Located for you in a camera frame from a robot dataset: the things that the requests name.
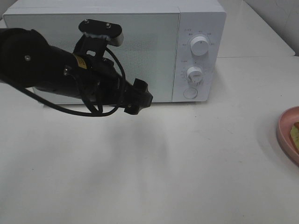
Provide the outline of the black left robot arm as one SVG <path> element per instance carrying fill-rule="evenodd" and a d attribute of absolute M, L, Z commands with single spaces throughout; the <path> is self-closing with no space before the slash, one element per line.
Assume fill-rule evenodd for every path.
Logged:
<path fill-rule="evenodd" d="M 152 103 L 145 81 L 126 80 L 125 71 L 110 53 L 105 39 L 83 35 L 72 53 L 51 46 L 35 30 L 0 31 L 0 80 L 57 111 L 82 117 L 106 117 L 119 108 L 137 115 Z M 87 108 L 79 112 L 58 106 L 29 89 L 78 98 Z"/>

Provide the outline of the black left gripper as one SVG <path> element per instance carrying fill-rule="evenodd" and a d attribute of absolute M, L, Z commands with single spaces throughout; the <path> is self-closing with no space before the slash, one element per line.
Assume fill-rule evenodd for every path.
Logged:
<path fill-rule="evenodd" d="M 85 105 L 102 107 L 111 105 L 124 107 L 124 112 L 137 115 L 140 110 L 151 106 L 153 96 L 148 84 L 136 78 L 133 87 L 126 81 L 125 72 L 114 53 L 108 48 L 114 46 L 109 37 L 81 37 L 76 43 L 73 55 L 78 68 L 72 69 L 79 95 Z"/>

